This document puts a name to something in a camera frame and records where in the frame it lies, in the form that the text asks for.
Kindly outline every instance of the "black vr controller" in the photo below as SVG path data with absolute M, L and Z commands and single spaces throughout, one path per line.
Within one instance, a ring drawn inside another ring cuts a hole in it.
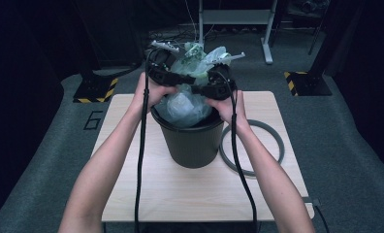
M 156 50 L 148 62 L 148 74 L 158 84 L 175 86 L 177 84 L 189 84 L 193 94 L 201 94 L 210 99 L 224 100 L 231 96 L 237 89 L 235 81 L 230 76 L 230 69 L 225 64 L 215 64 L 208 70 L 208 83 L 196 85 L 195 80 L 188 75 L 180 75 L 170 72 L 176 57 L 168 50 Z

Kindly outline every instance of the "gray floor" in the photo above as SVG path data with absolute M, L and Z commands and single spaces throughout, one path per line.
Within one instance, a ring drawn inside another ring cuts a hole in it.
M 309 195 L 321 201 L 330 230 L 384 232 L 384 165 L 357 132 L 336 84 L 332 78 L 324 77 L 332 96 L 294 97 L 284 79 L 285 71 L 307 71 L 319 45 L 313 55 L 307 55 L 310 34 L 281 31 L 272 48 L 273 65 L 267 65 L 260 46 L 261 35 L 218 35 L 207 41 L 206 51 L 219 46 L 225 46 L 231 54 L 244 51 L 246 57 L 231 65 L 238 87 L 274 93 Z M 143 67 L 119 78 L 113 94 L 132 93 L 142 70 Z M 33 160 L 0 211 L 0 232 L 57 230 L 71 187 L 88 160 L 100 129 L 83 128 L 93 111 L 102 111 L 95 115 L 102 123 L 109 105 L 73 103 L 80 81 L 79 75 L 63 81 L 63 102 Z M 325 232 L 318 215 L 313 223 L 317 232 Z M 194 225 L 185 225 L 190 232 L 203 232 L 194 231 Z M 158 226 L 165 229 L 162 232 L 186 232 L 170 224 Z M 240 224 L 233 223 L 206 228 L 208 232 L 244 232 L 239 230 Z M 133 232 L 133 223 L 110 223 L 108 232 Z M 264 223 L 261 232 L 276 232 L 274 223 Z

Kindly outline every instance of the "controller cable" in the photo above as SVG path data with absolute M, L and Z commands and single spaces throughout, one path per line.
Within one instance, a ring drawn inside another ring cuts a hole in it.
M 279 146 L 279 158 L 277 159 L 277 162 L 279 164 L 281 164 L 282 160 L 284 158 L 284 155 L 285 155 L 285 147 L 284 147 L 284 144 L 283 144 L 283 141 L 282 141 L 282 138 L 280 137 L 280 135 L 271 126 L 267 125 L 266 123 L 264 123 L 262 121 L 249 119 L 248 122 L 249 122 L 249 125 L 253 125 L 253 126 L 257 126 L 257 127 L 265 129 L 276 139 L 276 142 Z M 233 162 L 231 162 L 231 160 L 229 160 L 228 156 L 225 153 L 225 150 L 223 149 L 223 139 L 229 133 L 229 131 L 231 131 L 231 129 L 230 129 L 230 126 L 228 125 L 227 127 L 225 127 L 225 129 L 222 132 L 222 137 L 221 137 L 220 146 L 219 146 L 219 153 L 220 153 L 220 156 L 222 157 L 223 161 L 226 163 L 226 165 L 228 165 L 228 167 L 230 167 L 232 170 L 238 172 L 239 168 L 237 168 L 237 166 Z M 255 173 L 253 171 L 247 171 L 244 169 L 242 169 L 242 171 L 248 177 L 255 177 Z M 320 201 L 318 199 L 313 200 L 312 206 L 313 206 L 313 209 L 318 212 L 320 218 L 322 219 L 322 222 L 325 226 L 326 232 L 329 233 L 330 230 L 329 230 L 328 223 L 326 222 L 325 217 L 323 216 L 323 214 L 319 208 L 321 206 Z
M 223 76 L 220 72 L 216 72 L 217 75 L 219 75 L 225 83 L 228 83 L 228 80 Z M 238 103 L 238 96 L 234 98 L 233 91 L 231 87 L 227 84 L 231 101 L 232 101 L 232 120 L 231 120 L 231 138 L 232 138 L 232 151 L 234 154 L 234 160 L 236 164 L 237 171 L 240 175 L 240 181 L 243 184 L 244 190 L 246 191 L 247 197 L 249 198 L 250 205 L 252 207 L 252 216 L 253 216 L 253 230 L 254 232 L 258 232 L 258 217 L 257 217 L 257 211 L 256 211 L 256 205 L 255 201 L 253 200 L 252 193 L 250 192 L 249 186 L 247 185 L 244 173 L 242 168 L 240 167 L 240 160 L 238 157 L 238 150 L 237 150 L 237 103 Z
M 148 62 L 150 55 L 155 52 L 157 49 L 151 50 L 146 58 L 145 63 L 145 83 L 144 83 L 144 104 L 142 109 L 141 117 L 141 141 L 140 141 L 140 153 L 138 158 L 138 176 L 137 176 L 137 195 L 135 199 L 135 227 L 134 232 L 140 233 L 140 224 L 139 224 L 139 206 L 140 206 L 140 197 L 141 197 L 141 184 L 142 184 L 142 164 L 144 160 L 144 138 L 146 132 L 146 115 L 147 115 L 147 101 L 149 100 L 149 73 L 148 73 Z

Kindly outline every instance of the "yellow and black hazard tape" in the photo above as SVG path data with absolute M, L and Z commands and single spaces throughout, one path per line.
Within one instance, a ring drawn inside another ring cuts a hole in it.
M 97 97 L 97 98 L 74 98 L 75 103 L 99 103 L 99 102 L 108 102 L 110 101 L 113 91 L 116 87 L 116 83 L 118 81 L 118 78 L 113 79 L 111 81 L 110 88 L 108 89 L 108 92 L 105 96 Z
M 285 72 L 285 79 L 286 79 L 286 82 L 288 83 L 289 90 L 291 91 L 293 96 L 298 96 L 299 93 L 296 90 L 295 83 L 291 78 L 292 74 L 304 75 L 304 74 L 307 74 L 307 72 Z

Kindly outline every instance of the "hand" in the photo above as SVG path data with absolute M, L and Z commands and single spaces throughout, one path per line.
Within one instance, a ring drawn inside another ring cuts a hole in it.
M 243 103 L 243 92 L 241 90 L 234 91 L 234 97 L 236 104 L 236 112 L 237 112 L 237 124 L 240 124 L 241 121 L 247 122 L 246 120 L 246 112 Z M 207 99 L 207 104 L 215 108 L 221 117 L 222 120 L 231 124 L 232 114 L 233 114 L 233 105 L 231 98 L 227 98 L 225 100 L 214 100 Z
M 135 90 L 134 99 L 132 103 L 142 105 L 144 103 L 144 87 L 145 87 L 145 73 L 142 72 L 138 81 L 137 89 Z M 175 94 L 177 92 L 174 86 L 163 86 L 154 82 L 151 78 L 148 78 L 149 98 L 147 101 L 147 111 L 150 108 L 158 104 L 162 97 L 166 94 Z

